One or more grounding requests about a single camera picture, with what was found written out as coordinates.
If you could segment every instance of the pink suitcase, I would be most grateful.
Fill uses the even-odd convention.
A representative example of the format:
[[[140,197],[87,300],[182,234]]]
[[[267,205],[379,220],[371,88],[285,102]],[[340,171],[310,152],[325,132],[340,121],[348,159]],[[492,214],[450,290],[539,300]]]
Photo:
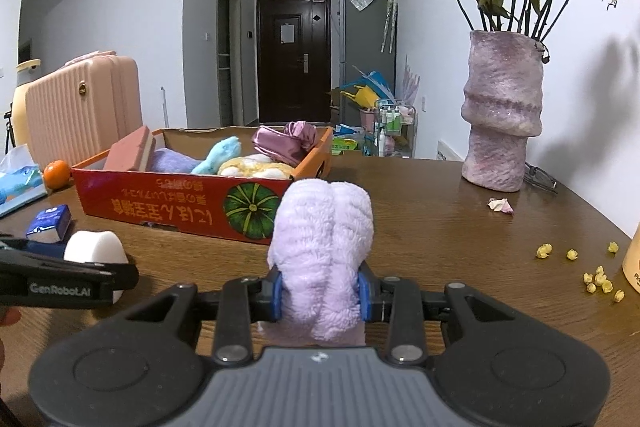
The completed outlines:
[[[116,55],[71,63],[32,82],[25,106],[40,169],[55,160],[76,165],[142,126],[138,67]]]

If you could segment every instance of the orange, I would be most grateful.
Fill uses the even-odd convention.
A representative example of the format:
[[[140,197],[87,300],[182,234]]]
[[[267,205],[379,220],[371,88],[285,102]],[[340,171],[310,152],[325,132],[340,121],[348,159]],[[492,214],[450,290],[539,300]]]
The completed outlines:
[[[71,169],[65,161],[56,160],[45,167],[42,178],[47,188],[58,190],[68,184],[71,179]]]

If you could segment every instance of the purple ceramic vase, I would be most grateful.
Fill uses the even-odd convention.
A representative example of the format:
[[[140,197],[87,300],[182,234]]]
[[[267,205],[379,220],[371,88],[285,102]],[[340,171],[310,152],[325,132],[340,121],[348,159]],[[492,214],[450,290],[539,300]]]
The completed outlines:
[[[462,118],[471,124],[462,176],[516,192],[524,181],[527,140],[542,133],[543,47],[514,32],[471,32]]]

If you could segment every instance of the eyeglasses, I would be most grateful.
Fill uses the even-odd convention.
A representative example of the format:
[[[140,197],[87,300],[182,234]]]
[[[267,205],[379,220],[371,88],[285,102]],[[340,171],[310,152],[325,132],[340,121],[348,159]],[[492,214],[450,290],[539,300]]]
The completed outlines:
[[[534,167],[525,163],[524,181],[532,187],[541,188],[546,192],[552,192],[558,194],[556,187],[558,186],[558,180],[553,176],[547,174],[539,167]]]

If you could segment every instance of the door handle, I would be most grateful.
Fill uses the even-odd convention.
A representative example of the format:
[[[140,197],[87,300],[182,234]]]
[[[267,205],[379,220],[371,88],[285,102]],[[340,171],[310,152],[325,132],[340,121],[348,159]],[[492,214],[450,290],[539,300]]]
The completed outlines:
[[[304,62],[305,65],[305,74],[309,73],[309,54],[305,53],[304,58],[299,60],[299,62]]]

